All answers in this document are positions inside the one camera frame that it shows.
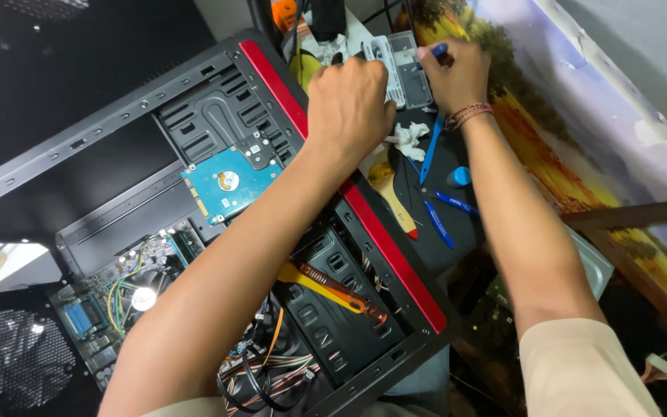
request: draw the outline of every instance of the blue hard drive circuit board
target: blue hard drive circuit board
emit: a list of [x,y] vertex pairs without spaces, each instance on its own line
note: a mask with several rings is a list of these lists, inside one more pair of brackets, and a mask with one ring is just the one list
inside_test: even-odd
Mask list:
[[249,149],[229,147],[197,164],[194,171],[181,173],[209,224],[222,223],[245,209],[282,173],[276,158],[268,156],[265,168],[252,166],[250,160],[259,151]]

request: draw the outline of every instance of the wooden frame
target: wooden frame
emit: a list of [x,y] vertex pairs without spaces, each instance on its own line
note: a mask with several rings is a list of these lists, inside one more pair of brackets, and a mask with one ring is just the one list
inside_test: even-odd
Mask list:
[[632,286],[645,296],[667,319],[667,295],[642,270],[635,260],[609,236],[608,229],[643,228],[667,223],[667,202],[603,208],[563,214],[560,216],[571,229],[583,234]]

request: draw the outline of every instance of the motherboard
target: motherboard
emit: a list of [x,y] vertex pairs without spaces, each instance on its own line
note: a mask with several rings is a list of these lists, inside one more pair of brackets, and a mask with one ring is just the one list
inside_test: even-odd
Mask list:
[[126,335],[205,249],[189,220],[139,238],[88,277],[51,295],[69,336],[101,390],[107,388]]

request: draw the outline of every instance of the painting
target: painting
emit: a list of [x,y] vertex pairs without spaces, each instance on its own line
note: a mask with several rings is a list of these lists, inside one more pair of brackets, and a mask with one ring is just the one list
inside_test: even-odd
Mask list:
[[[493,60],[496,121],[561,214],[667,201],[667,121],[557,5],[534,0],[412,0],[420,45],[447,36]],[[396,31],[410,28],[405,10]],[[667,225],[610,230],[667,295]]]

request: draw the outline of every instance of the fan grille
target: fan grille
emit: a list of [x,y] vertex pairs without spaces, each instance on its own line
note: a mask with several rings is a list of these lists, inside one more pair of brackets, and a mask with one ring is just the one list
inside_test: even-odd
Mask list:
[[76,358],[56,322],[31,312],[0,312],[0,404],[40,407],[72,377]]

